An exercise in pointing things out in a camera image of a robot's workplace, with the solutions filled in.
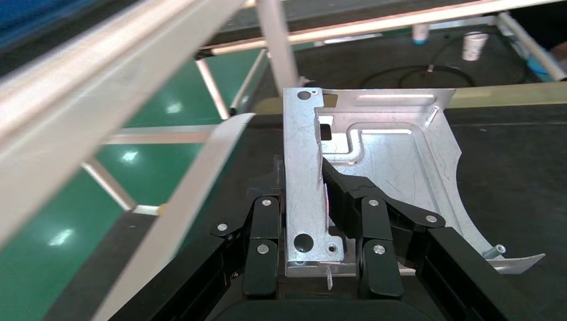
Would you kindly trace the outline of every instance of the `metal frame rail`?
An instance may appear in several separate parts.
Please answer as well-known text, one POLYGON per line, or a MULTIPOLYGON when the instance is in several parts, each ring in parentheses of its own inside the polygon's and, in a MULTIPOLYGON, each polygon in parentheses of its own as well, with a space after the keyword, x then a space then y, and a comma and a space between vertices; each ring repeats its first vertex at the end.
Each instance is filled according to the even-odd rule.
MULTIPOLYGON (((479 0, 288 33, 279 0, 257 0, 257 13, 265 38, 222 44, 209 49, 213 54, 219 55, 267 47, 271 50, 269 60, 275 82, 283 88, 298 85, 297 67, 290 47, 292 43, 374 33, 416 23, 459 19, 551 2, 557 0, 479 0)), ((214 126, 128 128, 118 132, 117 129, 243 5, 251 4, 245 0, 141 1, 63 45, 56 52, 10 75, 0 84, 0 197, 3 204, 0 250, 80 165, 124 210, 156 213, 156 207, 138 205, 110 173, 91 157, 101 144, 207 141, 214 126)), ((566 77, 512 18, 501 14, 500 19, 542 63, 554 80, 566 77)), ((241 104, 265 56, 266 50, 263 49, 232 101, 231 108, 237 108, 241 104)), ((228 119, 229 110, 205 59, 198 60, 197 65, 219 115, 222 119, 228 119)), ((538 85, 538 97, 547 99, 547 103, 550 102, 549 99, 562 102, 567 100, 567 83, 535 85, 538 85)), ((468 91, 464 90, 462 95, 458 92, 456 99, 469 106, 471 97, 466 92, 468 91)), ((488 88, 485 89, 484 96, 493 93, 488 88)), ((226 148, 231 150, 232 146, 233 144, 227 144, 226 148)), ((205 163, 199 161, 204 156, 206 155, 199 155, 179 189, 184 186, 185 179, 192 177, 191 172, 200 171, 196 167, 205 163)), ((175 192, 170 203, 176 202, 179 195, 175 192)), ((172 219, 175 219, 174 215, 165 215, 159 221, 172 219)), ((146 244, 148 242, 142 243, 137 255, 151 255, 144 247, 146 244)), ((113 303, 114 309, 129 299, 128 293, 135 293, 151 279, 154 276, 152 273, 154 272, 146 271, 145 274, 131 278, 127 285, 130 289, 124 292, 126 295, 117 297, 117 301, 113 303)), ((119 285, 114 287, 113 292, 117 290, 120 290, 119 285)), ((112 315, 113 308, 102 306, 100 312, 100 315, 112 315)))

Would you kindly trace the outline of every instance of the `sheet metal part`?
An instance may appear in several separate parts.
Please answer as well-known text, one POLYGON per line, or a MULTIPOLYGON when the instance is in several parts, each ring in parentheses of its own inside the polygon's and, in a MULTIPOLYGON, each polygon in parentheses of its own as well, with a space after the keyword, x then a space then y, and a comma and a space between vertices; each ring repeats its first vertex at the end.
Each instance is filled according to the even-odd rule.
MULTIPOLYGON (((318 189, 322 186, 320 168, 324 156, 340 173, 368 177, 390 197, 440 214, 447 226, 455 228, 479 253, 491 249, 469 218, 457 189, 461 151, 443 114, 454 93, 434 89, 287 88, 287 238, 294 240, 311 225, 319 228, 310 234, 314 243, 328 243, 330 236, 322 228, 329 218, 318 189), (323 108, 322 94, 337 95, 336 105, 323 108), (320 140, 320 123, 330 125, 331 140, 320 140)), ((298 255, 293 241, 288 242, 286 275, 323 277, 328 266, 333 276, 353 276, 354 246, 349 241, 347 249, 342 248, 342 242, 337 243, 344 257, 340 262, 328 261, 325 247, 315 246, 311 250, 314 253, 298 255)), ((521 273, 541 257, 494 261, 501 273, 521 273)), ((403 266, 400 272, 414 273, 403 266)))
POLYGON ((321 172, 321 140, 315 108, 323 107, 323 95, 315 88, 285 88, 283 92, 287 261, 342 261, 342 240, 328 233, 321 172), (333 252, 328 251, 330 246, 334 246, 333 252))

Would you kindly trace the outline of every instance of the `metal rod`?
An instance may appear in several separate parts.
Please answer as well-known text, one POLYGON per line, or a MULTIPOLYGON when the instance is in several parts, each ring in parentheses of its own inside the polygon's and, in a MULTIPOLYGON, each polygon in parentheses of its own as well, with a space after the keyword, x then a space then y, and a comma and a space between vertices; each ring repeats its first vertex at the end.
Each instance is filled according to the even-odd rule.
POLYGON ((0 248, 244 0, 144 0, 0 85, 0 248))
POLYGON ((219 90, 219 87, 217 87, 217 83, 215 82, 215 78, 213 77, 213 74, 211 73, 211 70, 209 69, 209 65, 207 65, 205 59, 196 60, 195 63, 197 64, 197 68, 199 69, 199 72, 201 73, 201 76, 203 77, 203 80, 205 81, 205 85, 206 85, 209 93, 211 94, 213 102, 215 103, 215 107, 217 108, 217 111, 219 112, 219 116, 223 120, 229 119, 230 113, 227 109, 227 105, 225 104, 225 101, 223 100, 223 96, 221 95, 221 91, 219 90))
POLYGON ((104 144, 199 144, 217 125, 124 128, 104 144))
POLYGON ((518 41, 537 59, 542 67, 549 73, 550 77, 555 81, 567 79, 565 71, 557 64, 557 62, 548 54, 534 38, 521 27, 521 25, 507 13, 498 15, 500 21, 517 37, 518 41))
POLYGON ((254 76, 256 76, 256 72, 258 71, 260 66, 262 66, 265 57, 266 57, 266 49, 260 50, 260 53, 256 57, 254 64, 250 68, 250 71, 246 75, 246 78, 244 78, 244 82, 242 82, 242 86, 240 86, 240 89, 238 89, 238 92, 236 93, 236 96, 234 97, 231 103, 231 107, 230 107, 231 109, 238 109, 240 103, 242 103, 242 97, 244 97, 244 94, 248 90, 248 87, 250 87, 250 83, 252 83, 254 76))
MULTIPOLYGON (((432 23, 441 20, 459 19, 472 15, 497 12, 531 5, 541 5, 545 3, 559 2, 561 0, 479 0, 461 5, 448 5, 428 10, 408 12, 398 15, 389 15, 376 19, 343 23, 340 25, 330 25, 326 27, 306 29, 291 32, 288 41, 292 44, 307 43, 346 37, 349 35, 362 35, 378 31, 388 31, 408 27, 418 23, 432 23)), ((230 52, 257 49, 266 47, 265 38, 245 39, 231 43, 210 45, 206 48, 211 49, 214 55, 228 54, 230 52)))
POLYGON ((175 255, 209 191, 254 114, 234 116, 220 124, 171 195, 165 213, 151 227, 94 321, 106 321, 151 280, 175 255))
POLYGON ((110 197, 125 211, 136 207, 134 199, 126 192, 118 181, 96 159, 91 158, 81 164, 81 167, 104 189, 110 197))
POLYGON ((284 88, 297 87, 299 82, 296 59, 288 41, 284 8, 279 0, 258 0, 256 9, 260 29, 269 50, 275 84, 281 96, 284 88))

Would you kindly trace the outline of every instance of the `small metal pin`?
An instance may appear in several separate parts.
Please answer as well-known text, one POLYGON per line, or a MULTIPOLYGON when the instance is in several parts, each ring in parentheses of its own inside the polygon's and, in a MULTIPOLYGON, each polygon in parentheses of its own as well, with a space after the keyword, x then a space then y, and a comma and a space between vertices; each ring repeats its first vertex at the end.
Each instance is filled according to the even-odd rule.
POLYGON ((488 251, 482 253, 482 257, 485 259, 493 259, 499 255, 506 253, 506 248, 502 244, 497 244, 495 247, 489 249, 488 251))
POLYGON ((325 276, 327 277, 327 288, 330 291, 333 288, 333 275, 331 274, 331 267, 328 265, 325 269, 325 276))

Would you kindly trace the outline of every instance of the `screw head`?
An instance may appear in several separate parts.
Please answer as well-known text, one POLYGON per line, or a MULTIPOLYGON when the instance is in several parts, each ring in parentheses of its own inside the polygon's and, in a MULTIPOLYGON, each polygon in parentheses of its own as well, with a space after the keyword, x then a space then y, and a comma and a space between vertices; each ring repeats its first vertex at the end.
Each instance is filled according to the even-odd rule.
POLYGON ((256 250, 258 250, 260 254, 266 254, 269 252, 269 247, 266 244, 260 244, 256 250))
POLYGON ((381 246, 381 245, 374 245, 374 247, 372 249, 374 250, 374 253, 376 253, 376 254, 386 253, 386 248, 381 246))

